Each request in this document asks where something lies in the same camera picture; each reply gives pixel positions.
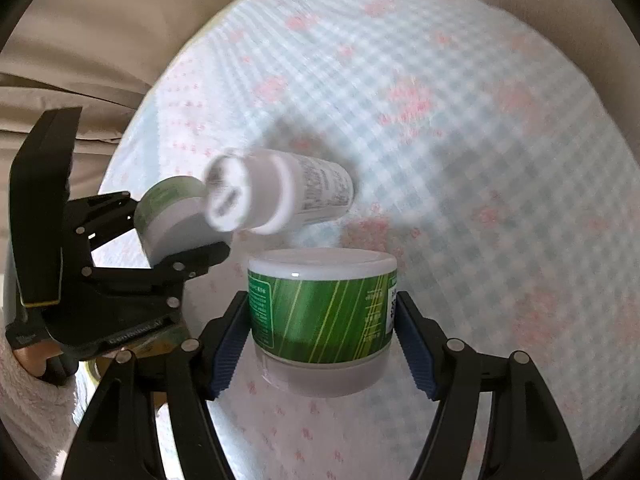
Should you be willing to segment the person's left hand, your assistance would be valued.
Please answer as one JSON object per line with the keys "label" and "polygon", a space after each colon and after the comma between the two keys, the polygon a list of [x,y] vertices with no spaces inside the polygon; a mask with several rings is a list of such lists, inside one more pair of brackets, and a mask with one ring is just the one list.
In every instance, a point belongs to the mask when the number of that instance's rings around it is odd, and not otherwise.
{"label": "person's left hand", "polygon": [[13,355],[28,374],[52,386],[64,386],[78,371],[78,362],[66,356],[52,340],[14,349]]}

